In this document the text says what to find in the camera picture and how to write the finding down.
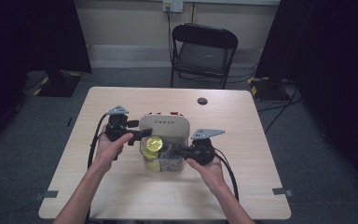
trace transparent container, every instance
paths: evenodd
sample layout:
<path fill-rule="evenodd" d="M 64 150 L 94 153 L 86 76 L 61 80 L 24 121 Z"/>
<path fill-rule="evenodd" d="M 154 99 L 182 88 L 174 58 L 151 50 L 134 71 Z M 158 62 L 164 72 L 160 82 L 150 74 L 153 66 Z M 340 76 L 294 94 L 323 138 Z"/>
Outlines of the transparent container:
<path fill-rule="evenodd" d="M 175 153 L 180 147 L 187 147 L 187 137 L 163 137 L 162 147 L 159 151 L 150 151 L 147 149 L 147 140 L 144 137 L 141 140 L 140 151 L 145 161 L 145 168 L 154 172 L 177 172 L 185 168 L 185 159 Z"/>

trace gray baseboard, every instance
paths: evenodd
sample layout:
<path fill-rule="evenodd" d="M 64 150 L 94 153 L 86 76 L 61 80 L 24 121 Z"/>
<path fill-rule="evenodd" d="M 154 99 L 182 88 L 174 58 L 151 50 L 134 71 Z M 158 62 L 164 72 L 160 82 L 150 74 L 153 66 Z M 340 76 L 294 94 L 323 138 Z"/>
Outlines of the gray baseboard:
<path fill-rule="evenodd" d="M 262 49 L 237 49 L 232 67 L 253 67 Z M 170 67 L 168 46 L 88 45 L 93 68 Z"/>

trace gray carpet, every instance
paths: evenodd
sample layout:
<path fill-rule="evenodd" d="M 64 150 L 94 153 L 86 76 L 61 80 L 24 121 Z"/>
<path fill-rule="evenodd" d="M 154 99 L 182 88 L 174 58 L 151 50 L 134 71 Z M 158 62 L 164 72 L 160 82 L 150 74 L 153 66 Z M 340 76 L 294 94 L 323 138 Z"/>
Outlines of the gray carpet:
<path fill-rule="evenodd" d="M 244 76 L 252 68 L 232 68 Z M 32 85 L 43 72 L 29 74 Z M 228 79 L 227 89 L 249 90 L 244 77 Z M 175 88 L 219 89 L 214 79 L 176 78 Z M 0 223 L 51 223 L 38 216 L 37 192 L 48 188 L 77 114 L 93 86 L 168 88 L 170 68 L 98 68 L 81 78 L 71 98 L 34 97 L 27 90 L 21 110 L 0 134 Z M 258 109 L 272 102 L 255 102 Z M 280 109 L 260 114 L 266 129 Z M 263 223 L 358 223 L 358 175 L 324 137 L 322 123 L 299 102 L 290 105 L 267 132 L 282 184 L 295 194 L 288 198 L 292 217 Z"/>

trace beige tabletop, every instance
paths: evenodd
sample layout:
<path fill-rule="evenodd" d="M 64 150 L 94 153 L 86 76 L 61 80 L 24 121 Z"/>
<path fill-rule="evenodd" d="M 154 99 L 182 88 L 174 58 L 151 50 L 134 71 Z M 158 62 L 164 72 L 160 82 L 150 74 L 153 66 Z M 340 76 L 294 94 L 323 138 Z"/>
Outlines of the beige tabletop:
<path fill-rule="evenodd" d="M 197 100 L 204 97 L 207 105 Z M 240 203 L 253 219 L 287 219 L 291 211 L 269 145 L 248 91 L 94 87 L 78 115 L 45 198 L 42 218 L 55 218 L 87 171 L 90 144 L 101 116 L 116 105 L 130 111 L 129 119 L 150 112 L 179 112 L 190 122 L 190 135 L 198 128 L 221 129 L 211 138 L 224 152 L 237 179 Z M 188 164 L 181 172 L 151 172 L 145 169 L 139 142 L 124 146 L 113 162 L 91 205 L 91 218 L 130 220 L 225 219 L 218 201 L 199 173 Z M 225 179 L 232 189 L 228 172 Z"/>

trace chair seat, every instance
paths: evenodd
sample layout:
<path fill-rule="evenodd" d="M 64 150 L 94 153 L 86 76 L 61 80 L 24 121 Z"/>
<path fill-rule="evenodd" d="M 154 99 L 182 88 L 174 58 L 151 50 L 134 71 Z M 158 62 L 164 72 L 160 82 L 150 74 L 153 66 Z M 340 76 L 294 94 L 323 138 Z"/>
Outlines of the chair seat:
<path fill-rule="evenodd" d="M 184 43 L 176 67 L 224 75 L 227 55 L 227 49 Z"/>

